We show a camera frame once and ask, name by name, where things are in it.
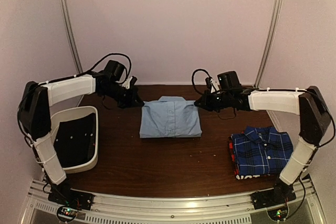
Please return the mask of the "light blue long sleeve shirt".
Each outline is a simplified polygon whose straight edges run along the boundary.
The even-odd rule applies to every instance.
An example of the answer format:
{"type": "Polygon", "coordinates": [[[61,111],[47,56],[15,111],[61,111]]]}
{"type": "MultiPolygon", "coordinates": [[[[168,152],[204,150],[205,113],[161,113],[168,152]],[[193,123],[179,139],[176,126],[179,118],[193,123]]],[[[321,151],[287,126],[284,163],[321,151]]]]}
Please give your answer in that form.
{"type": "Polygon", "coordinates": [[[140,138],[188,138],[202,135],[193,100],[162,96],[142,107],[140,138]]]}

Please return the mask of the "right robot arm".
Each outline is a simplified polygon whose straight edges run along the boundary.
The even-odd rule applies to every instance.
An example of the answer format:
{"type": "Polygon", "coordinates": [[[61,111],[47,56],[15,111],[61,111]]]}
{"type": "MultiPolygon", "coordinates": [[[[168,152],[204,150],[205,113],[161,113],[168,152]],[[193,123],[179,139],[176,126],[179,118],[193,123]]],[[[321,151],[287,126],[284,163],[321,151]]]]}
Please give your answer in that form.
{"type": "Polygon", "coordinates": [[[279,115],[294,123],[289,128],[291,136],[297,133],[293,153],[280,172],[277,186],[269,192],[272,203],[281,203],[289,196],[288,187],[308,168],[316,152],[328,144],[322,143],[322,140],[328,128],[335,126],[319,88],[261,89],[243,86],[235,71],[220,73],[216,79],[207,76],[205,83],[204,91],[196,91],[199,98],[195,101],[195,105],[203,110],[266,111],[276,123],[276,129],[288,126],[288,123],[277,122],[279,115]]]}

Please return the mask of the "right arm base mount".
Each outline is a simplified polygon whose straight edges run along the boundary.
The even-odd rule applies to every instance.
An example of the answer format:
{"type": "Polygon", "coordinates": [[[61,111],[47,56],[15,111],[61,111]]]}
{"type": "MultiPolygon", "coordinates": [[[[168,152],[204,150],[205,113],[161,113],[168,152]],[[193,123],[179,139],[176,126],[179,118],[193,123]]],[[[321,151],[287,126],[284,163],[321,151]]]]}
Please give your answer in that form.
{"type": "Polygon", "coordinates": [[[274,188],[256,191],[251,194],[254,209],[267,209],[268,217],[273,221],[284,221],[289,215],[288,202],[296,199],[293,185],[277,183],[274,188]]]}

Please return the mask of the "red black shirt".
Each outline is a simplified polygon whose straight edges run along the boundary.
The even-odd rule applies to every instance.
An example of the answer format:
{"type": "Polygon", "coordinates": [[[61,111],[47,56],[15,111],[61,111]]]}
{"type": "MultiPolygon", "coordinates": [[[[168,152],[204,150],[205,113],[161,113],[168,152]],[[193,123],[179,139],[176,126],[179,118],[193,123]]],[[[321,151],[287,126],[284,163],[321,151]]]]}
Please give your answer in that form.
{"type": "Polygon", "coordinates": [[[231,159],[232,169],[233,169],[235,178],[237,180],[254,179],[254,178],[261,178],[261,177],[270,176],[269,174],[267,174],[267,175],[241,175],[239,173],[239,168],[238,168],[238,165],[236,163],[236,158],[235,158],[234,150],[233,150],[233,141],[232,141],[231,137],[228,138],[228,151],[229,151],[229,156],[230,156],[230,159],[231,159]]]}

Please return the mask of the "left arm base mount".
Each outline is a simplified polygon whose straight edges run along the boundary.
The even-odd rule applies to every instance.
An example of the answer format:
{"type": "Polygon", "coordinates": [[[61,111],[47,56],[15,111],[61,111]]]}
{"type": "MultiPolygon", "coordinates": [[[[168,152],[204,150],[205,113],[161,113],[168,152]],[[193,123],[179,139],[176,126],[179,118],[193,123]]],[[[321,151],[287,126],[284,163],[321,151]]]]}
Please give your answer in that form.
{"type": "Polygon", "coordinates": [[[69,186],[51,185],[48,200],[59,204],[56,217],[63,223],[74,221],[82,210],[90,210],[94,195],[71,189],[69,186]]]}

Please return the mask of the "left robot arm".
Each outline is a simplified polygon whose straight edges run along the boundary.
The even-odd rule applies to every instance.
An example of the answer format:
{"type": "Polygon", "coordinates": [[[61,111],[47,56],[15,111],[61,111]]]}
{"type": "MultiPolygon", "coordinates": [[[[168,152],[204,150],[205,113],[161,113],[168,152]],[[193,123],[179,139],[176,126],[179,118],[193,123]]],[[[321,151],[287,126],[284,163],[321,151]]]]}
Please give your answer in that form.
{"type": "Polygon", "coordinates": [[[17,109],[19,128],[37,153],[38,160],[52,185],[60,185],[66,180],[66,172],[61,166],[51,140],[50,107],[78,96],[96,93],[110,97],[121,109],[141,107],[144,102],[135,85],[137,78],[127,75],[119,83],[123,65],[110,60],[106,67],[94,72],[75,74],[45,82],[26,83],[22,100],[17,109]]]}

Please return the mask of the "blue plaid shirt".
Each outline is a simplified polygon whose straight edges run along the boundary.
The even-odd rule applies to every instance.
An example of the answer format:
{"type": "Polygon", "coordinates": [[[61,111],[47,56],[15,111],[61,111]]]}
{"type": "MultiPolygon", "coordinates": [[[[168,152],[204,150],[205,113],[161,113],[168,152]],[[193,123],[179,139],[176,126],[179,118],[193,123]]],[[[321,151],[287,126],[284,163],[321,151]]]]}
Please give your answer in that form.
{"type": "Polygon", "coordinates": [[[293,153],[288,133],[278,132],[273,126],[248,126],[231,138],[241,175],[278,175],[293,153]]]}

